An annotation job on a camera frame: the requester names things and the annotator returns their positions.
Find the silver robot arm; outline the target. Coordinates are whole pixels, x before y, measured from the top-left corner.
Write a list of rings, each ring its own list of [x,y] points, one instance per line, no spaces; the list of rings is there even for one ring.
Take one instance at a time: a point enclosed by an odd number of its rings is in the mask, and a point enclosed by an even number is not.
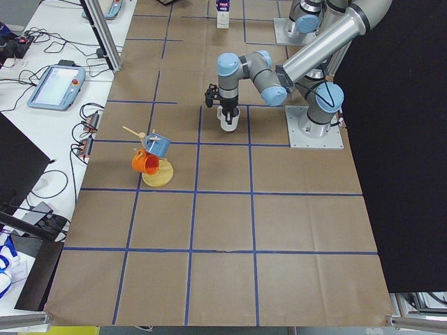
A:
[[[291,37],[322,32],[336,20],[338,10],[334,1],[292,1],[286,31]]]
[[[279,106],[297,89],[309,102],[303,118],[304,134],[319,138],[331,127],[344,93],[326,80],[338,69],[351,41],[371,31],[388,12],[391,1],[293,1],[284,30],[288,38],[314,38],[288,58],[273,65],[268,51],[238,56],[223,53],[217,59],[218,83],[205,92],[205,104],[219,102],[217,117],[232,132],[240,117],[239,82],[251,80],[268,106]]]

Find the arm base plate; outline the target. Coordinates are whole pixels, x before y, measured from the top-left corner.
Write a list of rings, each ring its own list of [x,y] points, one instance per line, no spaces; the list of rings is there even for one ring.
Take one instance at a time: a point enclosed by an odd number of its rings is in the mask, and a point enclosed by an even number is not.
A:
[[[339,126],[332,126],[336,116],[326,125],[315,124],[307,115],[308,106],[287,105],[286,123],[292,149],[343,149]]]
[[[292,22],[288,18],[274,18],[274,33],[277,45],[306,45],[316,37],[311,31],[314,25],[305,19]]]

